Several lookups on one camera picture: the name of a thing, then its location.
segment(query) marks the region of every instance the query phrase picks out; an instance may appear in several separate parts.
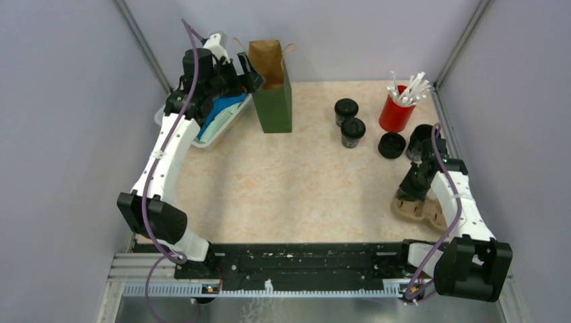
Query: brown paper bag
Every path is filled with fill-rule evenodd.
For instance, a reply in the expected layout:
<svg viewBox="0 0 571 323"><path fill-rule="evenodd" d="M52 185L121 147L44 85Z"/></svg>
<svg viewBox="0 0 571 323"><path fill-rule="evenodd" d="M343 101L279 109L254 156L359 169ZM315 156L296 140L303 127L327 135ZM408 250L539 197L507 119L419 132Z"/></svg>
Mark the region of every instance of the brown paper bag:
<svg viewBox="0 0 571 323"><path fill-rule="evenodd" d="M256 71L265 78L262 88L252 94L264 133L292 131L292 85L283 56L296 49L295 44L289 44L282 51L279 40L250 42L248 58Z"/></svg>

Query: blue towel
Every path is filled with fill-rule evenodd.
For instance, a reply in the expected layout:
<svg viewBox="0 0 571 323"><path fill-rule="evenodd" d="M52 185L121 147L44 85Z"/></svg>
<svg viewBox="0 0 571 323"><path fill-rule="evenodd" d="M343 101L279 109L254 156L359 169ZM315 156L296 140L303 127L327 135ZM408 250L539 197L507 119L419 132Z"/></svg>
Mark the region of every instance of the blue towel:
<svg viewBox="0 0 571 323"><path fill-rule="evenodd" d="M240 103L240 102L244 101L245 98L246 98L246 94L242 94L240 96L234 96L233 98L218 98L218 99L214 100L214 103L212 106L212 111L210 111L208 116L206 116L206 119L204 120L204 124L202 125L202 128L200 129L200 132L198 133L198 136L197 136L198 139L200 140L200 138L202 137L202 134L206 131L206 128L208 128L208 125L212 122L212 120L214 120L214 118L220 112L222 112L222 110L224 110L227 107L232 106L236 103Z"/></svg>

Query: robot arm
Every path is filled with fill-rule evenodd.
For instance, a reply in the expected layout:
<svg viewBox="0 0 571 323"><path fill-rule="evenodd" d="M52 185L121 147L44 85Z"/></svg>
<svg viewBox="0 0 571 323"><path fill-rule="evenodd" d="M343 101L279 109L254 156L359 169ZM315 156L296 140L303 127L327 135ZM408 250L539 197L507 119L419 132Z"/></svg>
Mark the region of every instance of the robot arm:
<svg viewBox="0 0 571 323"><path fill-rule="evenodd" d="M171 250L184 252L189 260L195 262L206 259L210 244L189 229L187 215L172 206L174 188L184 157L210 113L214 99L253 93L263 84L263 78L254 70L245 52L238 53L244 74L237 75L223 46L225 38L221 32L211 35L204 47L198 48L198 57L194 57L191 50L185 53L182 59L184 75L180 78L182 87L174 90L166 100L160 134L149 161L131 193L122 192L117 199L117 206L131 231L148 238L141 212L141 195L147 173L158 158L160 161L147 194L147 215L151 228L159 243ZM161 145L189 94L195 76L194 64L199 64L195 93L169 144L161 151Z"/></svg>
<svg viewBox="0 0 571 323"><path fill-rule="evenodd" d="M468 171L460 159L451 159L446 141L437 139L442 160L458 190L455 195L440 166L430 141L423 143L422 164L411 165L401 183L397 198L403 201L424 200L431 188L435 193L446 223L457 216L456 197L462 204L458 224L451 231L454 237L444 251L438 250L423 271L433 277L436 292L441 295L496 301L502 290L512 259L509 244L496 241L483 222L469 188ZM408 263L418 267L432 245L414 242L409 245Z"/></svg>

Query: plastic container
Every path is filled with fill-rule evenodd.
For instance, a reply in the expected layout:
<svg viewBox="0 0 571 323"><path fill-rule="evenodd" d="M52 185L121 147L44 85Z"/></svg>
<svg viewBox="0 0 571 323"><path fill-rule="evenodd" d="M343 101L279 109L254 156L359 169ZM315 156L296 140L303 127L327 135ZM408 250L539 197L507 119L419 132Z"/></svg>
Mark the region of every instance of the plastic container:
<svg viewBox="0 0 571 323"><path fill-rule="evenodd" d="M430 140L432 135L432 125L421 124L414 128L412 132L409 147L407 148L407 157L413 162L420 162L420 153L422 152L422 141L426 139Z"/></svg>
<svg viewBox="0 0 571 323"><path fill-rule="evenodd" d="M357 118L349 118L341 125L341 143L347 148L355 148L365 135L365 124Z"/></svg>
<svg viewBox="0 0 571 323"><path fill-rule="evenodd" d="M359 112L357 102L349 98L340 99L335 103L335 123L340 127L345 119L353 118L357 112Z"/></svg>
<svg viewBox="0 0 571 323"><path fill-rule="evenodd" d="M399 93L402 93L407 87L406 85L398 85ZM384 130L390 133L400 133L407 126L407 122L416 106L402 107L398 106L390 95L387 94L387 100L384 103L378 123Z"/></svg>
<svg viewBox="0 0 571 323"><path fill-rule="evenodd" d="M195 140L192 142L192 146L202 148L206 151L211 151L212 149L214 149L214 147L216 147L216 145L220 142L220 139L222 139L224 133L228 130L230 125L236 120L238 120L238 116L241 115L241 112L244 109L250 108L253 105L254 105L254 100L252 100L252 96L249 94L246 96L244 101L240 103L238 109L236 109L236 112L222 125L222 127L220 127L220 129L218 129L218 131L216 131L216 133L210 138L208 142L202 143L200 142L200 140L195 138ZM161 113L163 110L164 106L162 106L160 110L158 110L157 113L155 114L155 122L158 125L162 124Z"/></svg>

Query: purple cable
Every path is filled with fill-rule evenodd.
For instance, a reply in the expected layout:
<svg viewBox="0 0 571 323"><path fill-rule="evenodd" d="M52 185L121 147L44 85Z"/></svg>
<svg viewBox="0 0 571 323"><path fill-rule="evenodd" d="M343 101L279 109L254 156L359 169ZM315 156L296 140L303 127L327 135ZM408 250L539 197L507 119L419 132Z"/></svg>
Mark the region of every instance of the purple cable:
<svg viewBox="0 0 571 323"><path fill-rule="evenodd" d="M182 20L182 24L187 29L187 33L189 35L189 38L191 39L191 44L193 46L193 55L194 55L194 57L198 57L198 50L197 50L197 47L195 44L195 39L193 38L193 35L198 35L198 33L195 32L187 24L187 22L184 19ZM168 145L170 138L172 137L172 135L174 134L174 131L176 130L176 126L178 126L178 123L182 119L182 116L184 116L184 113L187 111L187 108L189 107L189 104L191 102L193 94L195 93L197 82L198 82L198 64L195 64L194 77L193 77L193 82L191 84L191 90L189 91L189 94L187 95L187 97L184 99L182 109L178 113L178 116L176 117L176 120L174 121L172 128L170 128L170 130L168 131L168 134L166 135L166 138L164 139L164 142L161 145L161 148L160 148L161 151L164 151L166 149L166 146ZM159 163L159 159L155 159L153 161L153 164L151 165L151 169L149 170L149 173L147 175L147 179L145 180L145 186L143 187L143 198L141 199L141 212L143 213L143 222L145 223L145 228L147 230L147 234L149 235L149 238L151 238L151 240L153 241L153 244L155 245L155 247L160 251L160 253L163 256L161 258L159 258L159 260L157 260L157 262L155 262L155 264L151 267L151 271L149 271L149 275L147 276L147 281L145 282L145 300L147 302L147 307L149 308L149 312L151 312L151 315L153 316L153 318L155 318L155 320L159 323L166 323L166 321L163 321L159 317L159 315L157 315L157 313L155 313L155 311L153 310L153 307L151 306L151 299L149 298L149 283L151 281L151 276L153 275L155 268L157 268L157 266L159 265L159 262L163 261L163 259L167 258L168 260L170 260L176 264L184 264L187 261L187 256L183 252L176 252L176 253L173 252L173 255L175 255L175 256L171 256L171 254L169 254L159 244L159 242L157 241L157 238L153 234L153 230L151 229L151 225L149 224L149 216L147 214L147 193L149 191L149 185L151 184L151 179L153 178L153 174L155 173L155 169L157 168L158 163ZM176 254L178 254L181 257L181 259L175 258ZM196 320L196 318L198 317L199 311L200 311L200 306L197 306L197 309L195 311L193 311L193 315L191 316L191 318L189 319L188 322L194 322Z"/></svg>
<svg viewBox="0 0 571 323"><path fill-rule="evenodd" d="M194 55L194 57L198 57L198 50L197 50L197 47L195 44L195 39L193 38L193 33L192 33L193 29L187 24L187 22L184 19L182 20L182 24L184 24L184 27L187 29L187 33L189 34L189 38L191 39L191 44L193 45L193 55ZM178 113L178 116L176 117L176 120L174 121L172 128L170 128L170 130L168 131L168 134L166 135L166 138L164 139L164 142L161 145L161 148L160 148L161 151L164 151L166 149L166 146L168 145L170 138L172 137L172 135L174 134L174 131L176 130L176 126L178 126L178 123L182 119L182 116L184 116L184 113L187 111L187 108L189 107L189 103L191 102L193 94L195 93L197 82L198 82L198 64L195 64L194 77L193 77L193 82L191 84L191 90L190 90L189 94L187 95L187 97L184 99L182 109ZM159 164L159 159L156 158L153 161L153 164L151 165L151 169L149 170L149 174L147 175L147 179L145 180L145 186L143 187L143 198L141 199L141 212L143 213L143 222L145 223L145 228L147 230L147 234L149 235L149 238L151 238L151 240L153 241L153 244L160 251L160 253L163 254L163 256L165 256L168 260L174 262L175 264L184 264L187 261L186 254L184 254L182 252L176 252L179 256L182 257L182 259L177 259L177 258L171 256L159 244L159 242L157 241L157 238L153 234L153 230L151 229L151 225L149 224L149 216L147 215L147 193L149 191L149 185L151 184L151 179L153 178L153 174L155 173L155 169L157 168L158 164Z"/></svg>
<svg viewBox="0 0 571 323"><path fill-rule="evenodd" d="M149 308L149 311L151 312L153 318L159 323L167 323L167 321L161 319L159 315L155 313L153 307L151 306L151 299L149 298L149 283L151 282L151 276L153 275L153 272L155 271L159 263L164 259L166 259L166 257L162 256L159 258L159 260L157 260L157 262L155 262L155 264L151 267L151 271L149 272L149 275L147 276L147 281L145 282L145 300L147 301L147 307ZM194 322L198 318L199 313L200 313L200 305L198 305L198 303L195 303L195 310L193 311L193 315L191 316L191 318L189 318L188 322Z"/></svg>
<svg viewBox="0 0 571 323"><path fill-rule="evenodd" d="M424 257L422 262L420 262L420 265L418 266L418 268L416 268L416 271L414 272L414 275L412 276L412 278L411 278L411 280L407 286L407 290L405 291L405 297L407 299L413 299L413 298L417 297L418 295L420 295L420 293L422 293L426 289L426 287L432 285L432 283L434 282L434 280L431 280L430 282L422 285L416 292L411 293L412 287L414 286L414 282L418 279L418 277L420 276L420 273L422 273L422 270L424 269L424 267L428 263L430 257L432 257L434 255L434 253L437 251L438 247L440 247L440 245L444 242L444 240L450 235L450 233L452 232L454 227L456 227L456 224L458 224L458 221L460 221L460 216L462 214L462 201L460 200L460 197L458 197L458 189L456 188L456 184L454 184L454 180L452 179L452 176L450 176L450 173L448 173L448 170L446 169L446 166L444 165L444 162L442 161L442 158L440 157L440 154L438 153L438 148L436 146L436 133L439 133L439 132L440 132L440 123L437 122L434 125L434 127L432 127L432 133L430 136L430 140L432 142L432 149L434 150L434 155L436 156L436 160L438 161L438 165L440 165L440 169L442 170L442 172L446 176L446 179L448 180L448 183L450 183L450 187L452 188L452 192L456 196L456 205L457 205L456 217L454 218L454 220L452 220L452 223L450 224L448 229L446 229L446 231L442 234L440 239L438 239L438 241L434 244L434 246L432 246L432 249L430 249L430 251L426 254L426 256ZM421 301L418 301L418 303L420 303L424 300L430 299L434 294L435 294L435 292L429 294L428 296L423 298Z"/></svg>
<svg viewBox="0 0 571 323"><path fill-rule="evenodd" d="M190 28L190 26L187 24L187 25L185 25L185 27L187 27L187 31L189 31L188 28ZM200 36L200 34L199 34L196 30L194 30L194 29L191 28L191 32L192 32L193 35L195 35L198 39L200 39L200 41L203 41L203 40L204 40L204 37Z"/></svg>

